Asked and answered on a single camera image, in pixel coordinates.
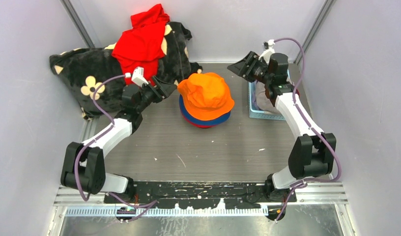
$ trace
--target plastic basket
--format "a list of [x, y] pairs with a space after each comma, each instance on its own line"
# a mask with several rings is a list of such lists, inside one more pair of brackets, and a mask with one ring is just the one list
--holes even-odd
[[253, 99], [255, 99], [255, 93], [256, 84], [248, 83], [248, 112], [250, 118], [286, 120], [282, 115], [275, 115], [271, 112], [262, 111], [260, 108], [256, 107], [253, 103]]

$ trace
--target orange hat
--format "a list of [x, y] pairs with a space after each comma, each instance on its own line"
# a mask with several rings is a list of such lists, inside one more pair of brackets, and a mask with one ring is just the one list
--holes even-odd
[[196, 119], [213, 120], [234, 107], [228, 85], [215, 73], [192, 74], [177, 86], [188, 113]]

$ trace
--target red cloth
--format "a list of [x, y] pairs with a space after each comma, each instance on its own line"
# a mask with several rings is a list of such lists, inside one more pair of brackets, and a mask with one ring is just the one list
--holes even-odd
[[[161, 43], [169, 21], [170, 17], [164, 13], [161, 4], [131, 16], [133, 28], [122, 33], [112, 52], [121, 65], [122, 73], [133, 73], [136, 67], [141, 66], [144, 77], [154, 84], [151, 77], [157, 74], [158, 60], [165, 56]], [[131, 84], [131, 78], [125, 83]]]

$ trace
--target table surface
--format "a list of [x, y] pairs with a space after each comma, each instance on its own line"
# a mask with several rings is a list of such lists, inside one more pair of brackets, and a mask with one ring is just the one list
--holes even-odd
[[[264, 181], [287, 165], [294, 138], [285, 121], [248, 116], [248, 83], [227, 70], [228, 64], [203, 64], [203, 72], [224, 77], [235, 106], [223, 124], [200, 129], [181, 116], [175, 91], [143, 112], [143, 122], [106, 157], [108, 173], [135, 180]], [[296, 65], [289, 66], [297, 81]], [[309, 111], [303, 88], [301, 101]], [[99, 132], [109, 124], [101, 117]]]

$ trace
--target yellow flower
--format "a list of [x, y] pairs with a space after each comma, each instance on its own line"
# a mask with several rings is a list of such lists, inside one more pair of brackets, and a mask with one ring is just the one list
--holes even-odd
[[[95, 90], [102, 84], [101, 82], [96, 82], [95, 77], [93, 76], [88, 76], [86, 77], [85, 80], [86, 86], [82, 86], [81, 88], [81, 92], [83, 95], [85, 96], [90, 96], [90, 98], [92, 99], [93, 94], [95, 93]], [[99, 99], [99, 94], [102, 93], [105, 90], [105, 85], [103, 85], [95, 94], [95, 100]]]

